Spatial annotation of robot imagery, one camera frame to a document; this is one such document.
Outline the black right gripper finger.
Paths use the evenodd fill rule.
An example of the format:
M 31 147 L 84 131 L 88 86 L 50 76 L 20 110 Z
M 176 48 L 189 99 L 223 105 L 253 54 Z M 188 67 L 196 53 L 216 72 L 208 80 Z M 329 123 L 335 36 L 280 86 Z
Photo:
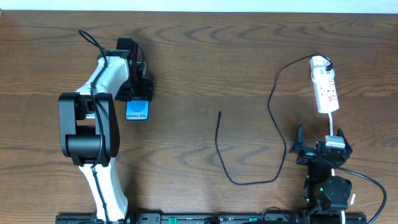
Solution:
M 348 142 L 347 142 L 347 140 L 346 140 L 346 138 L 345 138 L 345 135 L 344 135 L 344 133 L 343 133 L 343 130 L 342 130 L 341 128 L 339 128 L 339 129 L 337 130 L 337 136 L 338 136 L 338 137 L 341 137 L 341 138 L 343 139 L 345 145 L 348 145 Z
M 295 139 L 294 139 L 294 146 L 295 147 L 303 146 L 303 126 L 302 126 L 302 124 L 298 124 L 298 130 L 296 132 Z

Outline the blue Galaxy smartphone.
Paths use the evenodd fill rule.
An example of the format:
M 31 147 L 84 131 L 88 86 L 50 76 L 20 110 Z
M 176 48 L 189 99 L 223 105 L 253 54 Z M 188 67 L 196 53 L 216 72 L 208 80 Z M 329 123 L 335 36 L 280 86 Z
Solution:
M 129 121 L 143 121 L 149 118 L 149 102 L 132 100 L 126 103 L 125 119 Z

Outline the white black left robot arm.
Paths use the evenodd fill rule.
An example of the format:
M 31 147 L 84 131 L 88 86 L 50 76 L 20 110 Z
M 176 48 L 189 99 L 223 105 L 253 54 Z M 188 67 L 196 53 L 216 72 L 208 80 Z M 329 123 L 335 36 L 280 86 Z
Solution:
M 58 99 L 60 145 L 86 177 L 96 213 L 58 217 L 57 223 L 134 223 L 116 169 L 120 132 L 115 101 L 126 103 L 125 119 L 145 121 L 153 97 L 143 51 L 132 38 L 120 37 L 115 49 L 100 49 L 98 66 L 88 81 Z

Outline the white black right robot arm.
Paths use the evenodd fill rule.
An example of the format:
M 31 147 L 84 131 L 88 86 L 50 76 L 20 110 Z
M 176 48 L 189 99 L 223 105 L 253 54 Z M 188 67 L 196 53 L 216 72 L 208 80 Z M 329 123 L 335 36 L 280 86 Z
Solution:
M 353 152 L 343 131 L 335 136 L 325 136 L 314 147 L 304 145 L 303 127 L 298 125 L 293 146 L 290 150 L 297 155 L 296 163 L 307 166 L 307 177 L 303 196 L 307 209 L 300 214 L 303 223 L 344 223 L 345 210 L 351 195 L 350 180 L 335 174 Z

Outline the white USB charger adapter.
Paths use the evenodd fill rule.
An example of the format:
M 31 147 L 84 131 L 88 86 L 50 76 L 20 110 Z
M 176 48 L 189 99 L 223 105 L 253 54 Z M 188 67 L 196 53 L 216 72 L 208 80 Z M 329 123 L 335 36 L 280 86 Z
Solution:
M 333 80 L 335 71 L 329 58 L 316 55 L 310 59 L 311 79 L 317 83 L 324 80 Z

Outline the white paper tag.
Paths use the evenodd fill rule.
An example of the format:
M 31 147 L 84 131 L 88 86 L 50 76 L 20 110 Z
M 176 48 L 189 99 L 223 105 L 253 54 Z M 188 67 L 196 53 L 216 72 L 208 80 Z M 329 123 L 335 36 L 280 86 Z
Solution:
M 355 197 L 356 197 L 356 194 L 353 194 L 353 195 L 351 196 L 350 205 L 353 205 L 353 204 L 354 204 Z

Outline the white power strip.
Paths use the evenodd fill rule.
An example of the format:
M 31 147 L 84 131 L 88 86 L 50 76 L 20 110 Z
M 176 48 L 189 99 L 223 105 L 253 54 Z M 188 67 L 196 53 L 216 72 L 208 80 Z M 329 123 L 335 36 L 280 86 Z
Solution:
M 340 108 L 334 77 L 334 70 L 312 72 L 312 82 L 319 113 L 332 113 Z

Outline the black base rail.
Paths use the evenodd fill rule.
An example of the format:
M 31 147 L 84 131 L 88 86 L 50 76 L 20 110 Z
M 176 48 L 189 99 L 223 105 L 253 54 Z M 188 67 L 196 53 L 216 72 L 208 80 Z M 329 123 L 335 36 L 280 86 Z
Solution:
M 267 213 L 265 215 L 161 215 L 159 213 L 137 213 L 127 215 L 123 220 L 111 221 L 109 223 L 130 223 L 130 224 L 234 224 L 234 223 L 342 223 L 339 215 L 312 215 L 310 222 L 307 222 L 298 214 L 291 218 L 290 215 L 281 213 Z M 57 215 L 55 223 L 105 223 L 96 215 Z M 367 223 L 365 215 L 346 214 L 345 223 L 363 224 Z

